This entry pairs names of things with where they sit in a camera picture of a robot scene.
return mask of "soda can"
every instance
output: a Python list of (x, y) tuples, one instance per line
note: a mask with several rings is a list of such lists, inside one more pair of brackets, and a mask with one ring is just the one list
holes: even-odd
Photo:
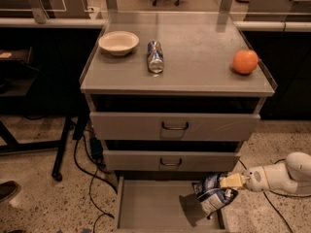
[(164, 59), (161, 44), (158, 41), (150, 41), (148, 43), (148, 68), (151, 72), (158, 74), (163, 72)]

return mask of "white bowl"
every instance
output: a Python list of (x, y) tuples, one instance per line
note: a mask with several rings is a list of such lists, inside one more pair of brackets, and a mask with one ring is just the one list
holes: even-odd
[(99, 47), (113, 56), (125, 56), (139, 43), (138, 37), (126, 31), (114, 31), (104, 34), (99, 39)]

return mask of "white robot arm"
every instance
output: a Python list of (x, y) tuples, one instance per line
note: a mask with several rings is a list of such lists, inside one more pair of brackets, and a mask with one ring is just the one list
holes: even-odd
[(289, 154), (285, 162), (247, 169), (220, 180), (221, 188), (246, 188), (254, 192), (283, 190), (292, 194), (311, 193), (311, 156)]

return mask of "power cord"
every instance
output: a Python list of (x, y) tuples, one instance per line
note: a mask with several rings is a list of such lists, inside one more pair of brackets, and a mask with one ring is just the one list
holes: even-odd
[(97, 224), (97, 222), (98, 222), (98, 220), (99, 220), (100, 218), (102, 218), (103, 216), (108, 216), (108, 217), (114, 219), (115, 217), (114, 217), (112, 214), (106, 213), (105, 211), (103, 211), (103, 210), (102, 210), (98, 205), (96, 205), (96, 203), (94, 202), (94, 200), (93, 200), (93, 198), (92, 198), (92, 196), (91, 196), (91, 187), (92, 187), (92, 185), (93, 185), (94, 179), (98, 179), (98, 180), (100, 180), (100, 181), (102, 181), (102, 182), (108, 184), (108, 185), (116, 192), (116, 194), (118, 193), (118, 191), (117, 191), (116, 187), (115, 187), (113, 184), (111, 184), (110, 182), (108, 182), (108, 181), (102, 179), (101, 177), (99, 177), (99, 176), (97, 175), (98, 171), (102, 171), (102, 172), (104, 172), (105, 174), (107, 174), (108, 172), (106, 172), (106, 171), (104, 171), (104, 170), (101, 169), (101, 168), (105, 167), (105, 165), (102, 164), (102, 159), (99, 158), (99, 159), (93, 160), (93, 159), (91, 158), (89, 152), (87, 151), (86, 136), (85, 136), (84, 134), (83, 134), (83, 139), (84, 139), (84, 146), (85, 146), (85, 150), (86, 150), (86, 155), (87, 155), (88, 159), (89, 159), (94, 165), (96, 165), (96, 171), (95, 171), (95, 173), (94, 173), (94, 174), (91, 174), (91, 172), (89, 172), (89, 171), (85, 170), (84, 168), (82, 168), (82, 167), (79, 165), (78, 161), (77, 161), (77, 149), (78, 149), (78, 144), (79, 144), (80, 140), (77, 140), (77, 141), (76, 141), (76, 145), (75, 145), (75, 148), (74, 148), (74, 161), (75, 161), (76, 166), (77, 166), (82, 172), (84, 172), (84, 173), (86, 173), (86, 174), (92, 176), (91, 181), (90, 181), (90, 184), (89, 184), (89, 188), (88, 188), (89, 199), (90, 199), (90, 201), (92, 202), (92, 204), (95, 206), (95, 208), (96, 208), (98, 211), (100, 211), (100, 212), (102, 213), (102, 214), (96, 219), (96, 221), (95, 221), (94, 224), (93, 224), (93, 233), (95, 233), (96, 224)]
[[(242, 160), (239, 159), (239, 162), (242, 164), (242, 166), (247, 169), (247, 167), (244, 165), (244, 163), (242, 162)], [(280, 213), (279, 210), (276, 209), (276, 207), (272, 204), (271, 200), (268, 198), (268, 196), (266, 195), (266, 193), (263, 193), (265, 199), (268, 201), (268, 203), (271, 205), (271, 207), (274, 209), (274, 211), (281, 217), (281, 219), (285, 222), (285, 224), (287, 225), (288, 229), (290, 230), (291, 233), (294, 233), (293, 230), (291, 229), (290, 225), (288, 224), (288, 222), (285, 220), (285, 218), (283, 217), (283, 215)]]

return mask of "cabinet top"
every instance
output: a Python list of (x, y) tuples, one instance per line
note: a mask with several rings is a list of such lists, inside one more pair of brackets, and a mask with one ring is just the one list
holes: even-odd
[[(100, 47), (86, 66), (81, 91), (88, 94), (185, 94), (271, 96), (258, 66), (248, 76), (232, 71), (233, 56), (247, 49), (226, 15), (205, 13), (113, 13), (105, 29), (139, 37), (133, 53), (114, 57)], [(161, 43), (164, 71), (149, 72), (147, 45)]]

